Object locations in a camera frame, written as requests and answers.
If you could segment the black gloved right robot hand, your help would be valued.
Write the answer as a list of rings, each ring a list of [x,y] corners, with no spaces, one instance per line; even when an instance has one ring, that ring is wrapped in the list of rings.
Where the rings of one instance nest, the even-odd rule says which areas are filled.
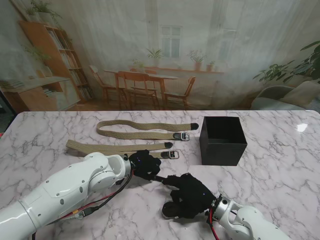
[[[209,209],[216,200],[212,192],[190,173],[169,175],[162,183],[176,188],[170,192],[172,201],[162,207],[162,214],[166,218],[193,219]]]

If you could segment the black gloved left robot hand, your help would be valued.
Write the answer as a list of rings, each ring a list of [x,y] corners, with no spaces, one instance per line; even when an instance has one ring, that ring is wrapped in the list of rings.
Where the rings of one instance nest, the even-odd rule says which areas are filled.
[[[133,174],[147,181],[153,181],[160,172],[161,160],[153,157],[148,150],[138,150],[129,157]]]

